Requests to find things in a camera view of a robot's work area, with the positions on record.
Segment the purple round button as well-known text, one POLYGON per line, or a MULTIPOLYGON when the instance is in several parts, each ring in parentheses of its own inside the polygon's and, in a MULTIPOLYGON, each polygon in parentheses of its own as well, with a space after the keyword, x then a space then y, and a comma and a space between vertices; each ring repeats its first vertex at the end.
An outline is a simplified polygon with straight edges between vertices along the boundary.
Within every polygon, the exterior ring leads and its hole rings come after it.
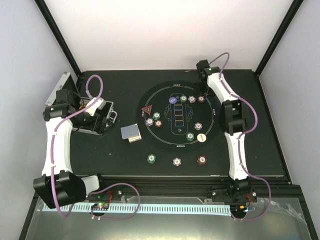
POLYGON ((170 97, 168 101, 169 101, 170 104, 176 104, 178 102, 177 98, 173 97, 173 96, 170 97))

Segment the blue playing card deck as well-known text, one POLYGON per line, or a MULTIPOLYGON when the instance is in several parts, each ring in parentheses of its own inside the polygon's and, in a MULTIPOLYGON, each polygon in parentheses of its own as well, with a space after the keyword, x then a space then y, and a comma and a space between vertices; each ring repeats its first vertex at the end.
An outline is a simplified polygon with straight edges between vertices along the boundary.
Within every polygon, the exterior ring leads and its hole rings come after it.
POLYGON ((137 124, 121 127, 120 132, 123 140, 139 136, 139 128, 137 124))

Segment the white round dealer button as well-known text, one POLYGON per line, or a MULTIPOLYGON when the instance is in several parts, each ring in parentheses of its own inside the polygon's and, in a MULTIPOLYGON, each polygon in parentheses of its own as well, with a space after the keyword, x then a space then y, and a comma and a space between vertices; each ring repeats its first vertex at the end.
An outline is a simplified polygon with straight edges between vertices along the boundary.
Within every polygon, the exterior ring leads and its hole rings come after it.
POLYGON ((196 138, 200 143, 204 143, 207 140, 207 136, 203 133, 199 133, 196 138))

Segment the red triangle marker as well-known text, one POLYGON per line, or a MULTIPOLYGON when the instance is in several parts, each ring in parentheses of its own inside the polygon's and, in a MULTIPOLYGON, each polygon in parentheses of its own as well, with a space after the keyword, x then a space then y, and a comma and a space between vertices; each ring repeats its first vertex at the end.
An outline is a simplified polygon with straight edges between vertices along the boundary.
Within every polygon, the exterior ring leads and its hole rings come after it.
POLYGON ((152 105, 144 106, 141 108, 142 112, 148 114, 149 116, 152 113, 152 105))

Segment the green poker chip stack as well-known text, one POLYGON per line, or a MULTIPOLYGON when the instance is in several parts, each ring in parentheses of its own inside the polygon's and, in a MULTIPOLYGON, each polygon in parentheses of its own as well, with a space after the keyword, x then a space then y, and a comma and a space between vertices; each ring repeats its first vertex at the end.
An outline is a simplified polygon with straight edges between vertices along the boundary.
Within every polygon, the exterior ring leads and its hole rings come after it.
POLYGON ((147 162, 149 164, 154 164, 156 162, 156 156, 154 154, 149 154, 147 156, 147 162))

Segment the red brown poker chip stack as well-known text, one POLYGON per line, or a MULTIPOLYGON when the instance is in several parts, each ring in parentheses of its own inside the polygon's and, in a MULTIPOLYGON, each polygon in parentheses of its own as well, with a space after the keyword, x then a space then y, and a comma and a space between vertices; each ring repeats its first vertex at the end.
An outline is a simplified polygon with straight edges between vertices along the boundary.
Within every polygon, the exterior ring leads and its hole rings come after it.
POLYGON ((199 165, 204 165, 206 162, 207 162, 207 158, 203 155, 201 155, 197 158, 197 163, 199 165))

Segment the blue white poker chip stack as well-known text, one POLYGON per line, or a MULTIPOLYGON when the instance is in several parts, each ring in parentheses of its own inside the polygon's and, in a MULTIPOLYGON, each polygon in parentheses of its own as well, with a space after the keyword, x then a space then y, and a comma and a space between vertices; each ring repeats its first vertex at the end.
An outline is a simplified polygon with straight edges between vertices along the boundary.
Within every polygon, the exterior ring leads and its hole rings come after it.
POLYGON ((180 158, 174 158, 172 160, 172 164, 176 167, 180 166, 182 164, 182 160, 180 158))

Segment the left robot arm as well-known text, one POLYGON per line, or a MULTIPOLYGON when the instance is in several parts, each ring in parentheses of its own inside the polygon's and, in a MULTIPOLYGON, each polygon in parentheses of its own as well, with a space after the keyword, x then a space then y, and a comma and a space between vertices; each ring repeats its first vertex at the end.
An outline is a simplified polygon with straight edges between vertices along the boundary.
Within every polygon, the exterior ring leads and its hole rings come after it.
POLYGON ((43 118, 47 130, 45 164, 33 188, 50 209, 72 205, 85 200, 90 193, 103 199, 108 192, 101 175, 78 177, 70 160, 71 136, 80 131, 103 135, 117 118, 114 103, 103 98, 81 98, 77 91, 60 89, 48 105, 43 118))

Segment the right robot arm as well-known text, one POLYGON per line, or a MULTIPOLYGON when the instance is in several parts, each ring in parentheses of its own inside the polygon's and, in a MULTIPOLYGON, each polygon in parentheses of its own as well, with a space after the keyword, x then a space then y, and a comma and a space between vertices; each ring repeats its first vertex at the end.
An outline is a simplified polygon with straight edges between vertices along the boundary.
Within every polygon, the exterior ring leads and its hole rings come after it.
POLYGON ((229 183, 226 194, 231 201, 238 202, 250 191, 245 154, 249 108, 230 87, 218 67, 211 68, 207 60, 200 60, 196 64, 196 70, 200 80, 195 85, 196 91, 200 94, 212 91, 221 104, 219 123, 229 154, 229 183))

